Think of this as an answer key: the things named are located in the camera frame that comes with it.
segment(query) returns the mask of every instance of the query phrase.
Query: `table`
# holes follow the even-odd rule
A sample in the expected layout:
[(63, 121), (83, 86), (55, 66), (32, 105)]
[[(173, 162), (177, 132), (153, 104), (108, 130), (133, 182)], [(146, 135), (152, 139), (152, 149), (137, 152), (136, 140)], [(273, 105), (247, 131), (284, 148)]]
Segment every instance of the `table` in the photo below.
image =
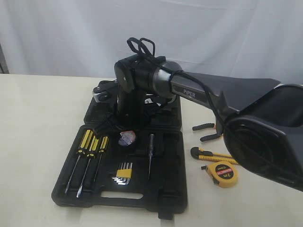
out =
[(212, 129), (191, 127), (214, 122), (212, 112), (181, 99), (188, 208), (174, 221), (144, 209), (95, 206), (59, 207), (51, 192), (91, 100), (103, 78), (0, 74), (1, 210), (3, 227), (70, 226), (300, 226), (303, 193), (242, 167), (233, 188), (215, 186), (190, 148), (228, 153), (223, 139), (201, 145)]

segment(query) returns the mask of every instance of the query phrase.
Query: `tape measure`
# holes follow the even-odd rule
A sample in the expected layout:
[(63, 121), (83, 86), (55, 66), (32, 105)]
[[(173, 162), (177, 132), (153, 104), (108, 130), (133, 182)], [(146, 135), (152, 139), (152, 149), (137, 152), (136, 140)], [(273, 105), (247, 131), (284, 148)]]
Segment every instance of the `tape measure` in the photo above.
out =
[(238, 171), (229, 162), (216, 162), (208, 166), (202, 166), (201, 169), (206, 170), (214, 184), (222, 188), (232, 187), (238, 182)]

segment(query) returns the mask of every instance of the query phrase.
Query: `tape measure label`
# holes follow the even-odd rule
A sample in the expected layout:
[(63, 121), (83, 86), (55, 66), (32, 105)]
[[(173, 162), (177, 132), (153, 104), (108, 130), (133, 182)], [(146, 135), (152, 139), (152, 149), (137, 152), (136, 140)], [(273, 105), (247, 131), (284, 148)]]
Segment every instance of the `tape measure label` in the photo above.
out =
[(217, 165), (215, 171), (222, 179), (228, 180), (233, 177), (233, 170), (227, 165)]

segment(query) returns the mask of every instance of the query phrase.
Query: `screwdriver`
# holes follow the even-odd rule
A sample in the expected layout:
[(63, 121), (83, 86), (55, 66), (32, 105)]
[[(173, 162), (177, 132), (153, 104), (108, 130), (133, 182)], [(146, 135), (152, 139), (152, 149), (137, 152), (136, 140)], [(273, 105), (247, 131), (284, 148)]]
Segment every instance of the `screwdriver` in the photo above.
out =
[(151, 160), (152, 160), (152, 156), (153, 156), (153, 139), (154, 139), (155, 135), (154, 134), (150, 134), (150, 143), (148, 146), (148, 158), (149, 158), (149, 167), (148, 167), (148, 180), (150, 179), (150, 174), (151, 174)]
[(98, 146), (98, 141), (99, 140), (96, 138), (96, 136), (93, 136), (93, 139), (91, 141), (91, 144), (90, 144), (90, 147), (89, 147), (89, 150), (88, 150), (88, 154), (87, 154), (87, 157), (89, 158), (89, 161), (86, 165), (86, 169), (85, 169), (82, 181), (81, 181), (81, 185), (80, 185), (80, 188), (78, 189), (78, 192), (77, 192), (77, 198), (79, 198), (81, 193), (82, 193), (83, 182), (84, 182), (84, 179), (85, 179), (85, 176), (86, 176), (87, 169), (89, 168), (90, 161), (91, 161), (92, 158), (95, 158), (96, 150), (97, 150), (97, 146)]
[(84, 136), (83, 136), (83, 138), (82, 138), (81, 144), (79, 145), (79, 148), (78, 148), (78, 150), (76, 152), (76, 154), (79, 154), (78, 155), (78, 159), (77, 159), (77, 161), (76, 161), (76, 163), (74, 165), (74, 168), (72, 170), (71, 176), (70, 176), (70, 178), (68, 180), (68, 183), (67, 183), (67, 186), (65, 188), (64, 194), (67, 194), (67, 191), (68, 191), (68, 189), (70, 187), (70, 184), (71, 184), (71, 178), (72, 178), (72, 176), (73, 176), (73, 174), (75, 172), (76, 166), (77, 166), (77, 164), (79, 162), (79, 159), (80, 159), (81, 155), (85, 155), (85, 150), (89, 147), (89, 142), (91, 140), (92, 135), (93, 135), (93, 131), (87, 129), (86, 132), (85, 132), (85, 134), (84, 134)]
[(98, 153), (100, 153), (100, 157), (99, 157), (99, 162), (98, 162), (98, 165), (97, 165), (96, 173), (95, 173), (95, 176), (94, 176), (94, 182), (96, 181), (99, 165), (100, 165), (100, 162), (101, 162), (101, 159), (102, 159), (102, 154), (107, 149), (108, 140), (109, 140), (108, 136), (104, 136), (103, 139), (102, 139), (102, 143), (101, 143), (101, 146), (100, 146), (100, 149), (99, 149), (99, 152), (98, 152)]

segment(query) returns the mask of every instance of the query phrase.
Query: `white curtain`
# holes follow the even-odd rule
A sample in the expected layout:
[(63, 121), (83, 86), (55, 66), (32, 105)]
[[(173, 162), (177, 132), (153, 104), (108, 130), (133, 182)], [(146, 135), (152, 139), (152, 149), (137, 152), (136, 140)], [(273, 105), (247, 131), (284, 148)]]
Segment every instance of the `white curtain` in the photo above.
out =
[(0, 0), (10, 73), (113, 78), (146, 37), (184, 70), (303, 83), (301, 0)]

